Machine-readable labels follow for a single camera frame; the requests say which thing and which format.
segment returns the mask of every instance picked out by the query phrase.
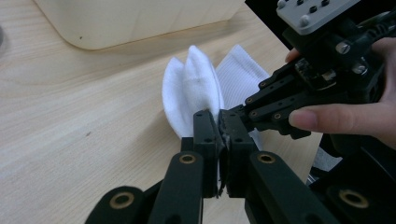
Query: wooden table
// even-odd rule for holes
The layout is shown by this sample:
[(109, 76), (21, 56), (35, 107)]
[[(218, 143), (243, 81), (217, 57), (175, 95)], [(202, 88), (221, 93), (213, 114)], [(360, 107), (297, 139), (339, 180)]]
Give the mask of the wooden table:
[[(109, 190), (161, 180), (180, 147), (163, 71), (190, 45), (217, 66), (239, 44), (269, 73), (288, 52), (246, 6), (229, 21), (96, 51), (62, 40), (32, 0), (0, 1), (0, 25), (0, 223), (83, 223)], [(306, 180), (320, 134), (263, 137)], [(243, 200), (205, 200), (204, 223), (248, 223)]]

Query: white plastic box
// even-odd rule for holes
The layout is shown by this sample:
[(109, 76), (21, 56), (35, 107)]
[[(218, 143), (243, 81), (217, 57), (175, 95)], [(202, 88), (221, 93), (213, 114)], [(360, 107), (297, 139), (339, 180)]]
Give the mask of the white plastic box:
[(103, 49), (216, 21), (245, 0), (35, 0), (59, 34), (83, 49)]

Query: white cloth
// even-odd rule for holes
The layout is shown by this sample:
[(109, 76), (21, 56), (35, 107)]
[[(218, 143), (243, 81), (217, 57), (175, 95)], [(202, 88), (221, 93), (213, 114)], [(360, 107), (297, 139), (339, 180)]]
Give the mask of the white cloth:
[[(241, 105), (256, 93), (268, 74), (239, 45), (214, 69), (210, 59), (195, 46), (186, 64), (172, 58), (163, 76), (163, 108), (171, 127), (181, 137), (193, 137), (192, 115), (209, 109), (215, 122), (220, 109)], [(252, 137), (261, 146), (257, 133)]]

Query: screw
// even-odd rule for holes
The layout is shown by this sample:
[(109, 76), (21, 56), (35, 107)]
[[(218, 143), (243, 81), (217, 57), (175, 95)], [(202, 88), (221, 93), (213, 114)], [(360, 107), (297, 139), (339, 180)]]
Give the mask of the screw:
[(340, 54), (347, 54), (350, 50), (350, 46), (345, 42), (340, 42), (335, 46), (335, 50)]
[(366, 70), (367, 70), (366, 66), (364, 66), (361, 63), (355, 63), (352, 66), (352, 72), (354, 72), (355, 74), (358, 74), (358, 75), (363, 75)]

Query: human hand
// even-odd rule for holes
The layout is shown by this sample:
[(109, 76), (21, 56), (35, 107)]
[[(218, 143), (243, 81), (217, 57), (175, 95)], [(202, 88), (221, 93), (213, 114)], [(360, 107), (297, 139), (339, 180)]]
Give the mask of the human hand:
[[(371, 135), (396, 149), (396, 38), (375, 42), (373, 51), (385, 62), (385, 89), (378, 103), (306, 106), (290, 113), (290, 125), (318, 133)], [(297, 50), (291, 50), (286, 62), (297, 56)]]

